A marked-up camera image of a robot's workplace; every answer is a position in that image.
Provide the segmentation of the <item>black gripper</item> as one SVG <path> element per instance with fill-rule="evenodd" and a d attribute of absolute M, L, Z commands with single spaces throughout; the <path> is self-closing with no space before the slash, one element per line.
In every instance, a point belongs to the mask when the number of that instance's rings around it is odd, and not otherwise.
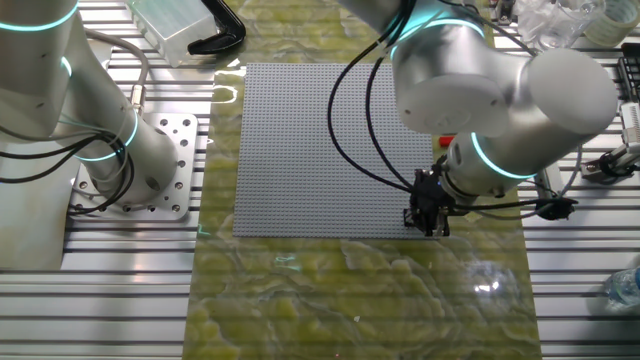
<path fill-rule="evenodd" d="M 454 205 L 454 199 L 443 189 L 440 174 L 433 170 L 417 169 L 411 190 L 410 206 L 413 210 L 420 210 L 422 232 L 425 237 L 432 237 L 435 227 L 435 215 L 441 208 Z M 440 212 L 436 218 L 436 236 L 449 236 L 450 226 L 448 215 Z"/>

